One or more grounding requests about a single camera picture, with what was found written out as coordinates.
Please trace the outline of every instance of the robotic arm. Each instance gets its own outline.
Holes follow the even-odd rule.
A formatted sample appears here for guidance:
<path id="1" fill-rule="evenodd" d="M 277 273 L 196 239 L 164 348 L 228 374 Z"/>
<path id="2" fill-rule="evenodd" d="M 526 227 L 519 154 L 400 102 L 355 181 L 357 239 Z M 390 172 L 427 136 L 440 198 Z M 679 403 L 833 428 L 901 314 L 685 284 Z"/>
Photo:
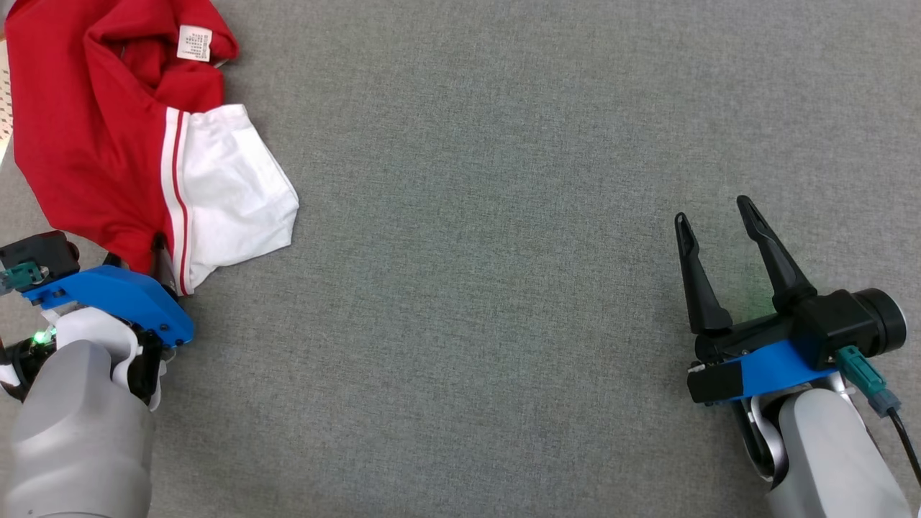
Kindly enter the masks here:
<path id="1" fill-rule="evenodd" d="M 818 295 L 752 200 L 737 202 L 774 286 L 777 313 L 733 324 L 710 287 L 691 224 L 679 214 L 684 294 L 697 335 L 691 398 L 732 409 L 756 471 L 772 483 L 767 500 L 778 518 L 912 516 L 845 386 L 847 378 L 880 417 L 896 422 L 916 467 L 898 399 L 867 361 L 904 344 L 902 311 L 873 288 Z"/>
<path id="2" fill-rule="evenodd" d="M 6 516 L 147 516 L 161 356 L 192 339 L 162 257 L 152 272 L 161 284 L 112 256 L 80 272 L 61 232 L 0 248 L 7 291 L 40 305 L 52 324 L 0 347 L 0 384 L 24 402 Z"/>

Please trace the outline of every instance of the red and white shirt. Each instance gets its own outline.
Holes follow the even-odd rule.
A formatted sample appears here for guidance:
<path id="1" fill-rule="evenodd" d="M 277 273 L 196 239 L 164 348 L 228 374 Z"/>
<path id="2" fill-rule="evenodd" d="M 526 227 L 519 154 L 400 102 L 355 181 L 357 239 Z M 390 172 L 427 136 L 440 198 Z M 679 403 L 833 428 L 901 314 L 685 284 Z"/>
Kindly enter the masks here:
<path id="1" fill-rule="evenodd" d="M 181 294 L 290 244 L 297 194 L 222 106 L 239 49 L 208 0 L 18 0 L 6 37 L 14 156 L 53 227 L 142 273 L 165 234 Z"/>

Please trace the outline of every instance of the white care label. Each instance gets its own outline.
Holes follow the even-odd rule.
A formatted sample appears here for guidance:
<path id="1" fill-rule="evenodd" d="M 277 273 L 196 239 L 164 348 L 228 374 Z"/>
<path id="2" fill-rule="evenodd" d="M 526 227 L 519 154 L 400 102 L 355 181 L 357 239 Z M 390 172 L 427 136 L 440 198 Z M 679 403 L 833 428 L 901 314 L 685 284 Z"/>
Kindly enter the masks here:
<path id="1" fill-rule="evenodd" d="M 182 59 L 193 59 L 195 61 L 211 61 L 211 35 L 213 32 L 204 27 L 194 25 L 179 26 L 179 48 L 176 49 L 176 56 Z"/>

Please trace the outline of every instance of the camera lens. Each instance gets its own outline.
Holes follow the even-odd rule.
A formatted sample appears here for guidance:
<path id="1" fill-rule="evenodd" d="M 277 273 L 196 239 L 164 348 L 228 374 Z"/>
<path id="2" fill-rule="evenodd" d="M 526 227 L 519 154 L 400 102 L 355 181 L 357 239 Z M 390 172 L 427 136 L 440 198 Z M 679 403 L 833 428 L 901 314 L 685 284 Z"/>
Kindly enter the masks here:
<path id="1" fill-rule="evenodd" d="M 902 308 L 892 297 L 879 289 L 869 288 L 855 292 L 854 298 L 873 316 L 880 334 L 879 342 L 874 344 L 868 356 L 893 351 L 904 345 L 908 325 Z"/>

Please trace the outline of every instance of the red fabric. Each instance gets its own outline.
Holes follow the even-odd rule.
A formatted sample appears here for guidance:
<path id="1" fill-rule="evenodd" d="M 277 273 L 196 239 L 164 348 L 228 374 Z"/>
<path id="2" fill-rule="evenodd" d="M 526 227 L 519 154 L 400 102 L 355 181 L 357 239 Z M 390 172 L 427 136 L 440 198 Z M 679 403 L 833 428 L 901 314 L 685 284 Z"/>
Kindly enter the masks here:
<path id="1" fill-rule="evenodd" d="M 18 0 L 6 19 L 17 165 L 53 227 L 142 273 L 158 233 L 173 248 L 166 109 L 224 101 L 218 70 L 176 57 L 179 25 L 214 32 L 212 62 L 237 57 L 208 0 Z"/>

